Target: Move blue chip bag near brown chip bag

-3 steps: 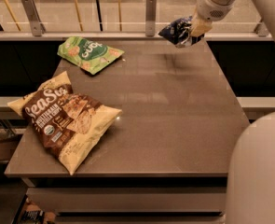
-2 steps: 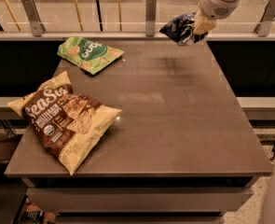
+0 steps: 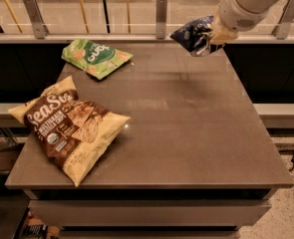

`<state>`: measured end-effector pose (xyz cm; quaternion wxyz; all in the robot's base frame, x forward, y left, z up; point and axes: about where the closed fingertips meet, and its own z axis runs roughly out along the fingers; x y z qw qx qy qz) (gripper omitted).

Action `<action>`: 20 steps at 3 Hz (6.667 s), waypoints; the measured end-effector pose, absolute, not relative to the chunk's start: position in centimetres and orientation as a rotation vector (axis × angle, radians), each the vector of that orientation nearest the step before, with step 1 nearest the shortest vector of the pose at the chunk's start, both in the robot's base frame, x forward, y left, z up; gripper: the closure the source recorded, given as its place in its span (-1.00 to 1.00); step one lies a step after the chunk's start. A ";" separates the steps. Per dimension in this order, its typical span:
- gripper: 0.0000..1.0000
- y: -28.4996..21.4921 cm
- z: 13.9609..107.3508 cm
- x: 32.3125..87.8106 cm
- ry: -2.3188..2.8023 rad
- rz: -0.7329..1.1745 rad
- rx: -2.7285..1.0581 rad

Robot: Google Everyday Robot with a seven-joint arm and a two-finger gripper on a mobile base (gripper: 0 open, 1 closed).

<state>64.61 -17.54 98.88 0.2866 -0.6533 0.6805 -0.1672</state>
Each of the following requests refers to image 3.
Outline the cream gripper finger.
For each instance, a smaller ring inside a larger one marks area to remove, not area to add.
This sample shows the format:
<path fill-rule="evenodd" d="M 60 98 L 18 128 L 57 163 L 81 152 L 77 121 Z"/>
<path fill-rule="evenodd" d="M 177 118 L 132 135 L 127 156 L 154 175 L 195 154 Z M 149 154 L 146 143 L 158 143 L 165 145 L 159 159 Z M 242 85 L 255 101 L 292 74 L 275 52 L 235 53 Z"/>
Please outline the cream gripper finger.
<path fill-rule="evenodd" d="M 209 34 L 209 41 L 212 45 L 223 45 L 235 40 L 237 37 L 238 32 L 236 30 L 225 27 L 218 16 L 214 17 Z"/>

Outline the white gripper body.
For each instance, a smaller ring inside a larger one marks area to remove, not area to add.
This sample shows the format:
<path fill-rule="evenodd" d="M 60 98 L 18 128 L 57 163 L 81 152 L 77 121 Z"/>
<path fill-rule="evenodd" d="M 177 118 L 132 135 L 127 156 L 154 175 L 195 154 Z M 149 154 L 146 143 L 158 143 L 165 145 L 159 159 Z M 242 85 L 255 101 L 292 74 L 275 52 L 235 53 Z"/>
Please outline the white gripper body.
<path fill-rule="evenodd" d="M 245 32 L 266 17 L 269 7 L 267 0 L 221 0 L 218 14 L 225 27 Z"/>

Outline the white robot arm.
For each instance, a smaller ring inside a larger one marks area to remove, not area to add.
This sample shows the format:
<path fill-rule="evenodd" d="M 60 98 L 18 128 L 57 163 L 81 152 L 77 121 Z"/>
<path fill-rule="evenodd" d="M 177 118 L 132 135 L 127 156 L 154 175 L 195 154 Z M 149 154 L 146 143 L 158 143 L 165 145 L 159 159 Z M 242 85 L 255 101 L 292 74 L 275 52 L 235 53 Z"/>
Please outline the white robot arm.
<path fill-rule="evenodd" d="M 239 32 L 252 30 L 278 1 L 220 0 L 211 25 L 210 43 L 222 45 L 235 40 Z"/>

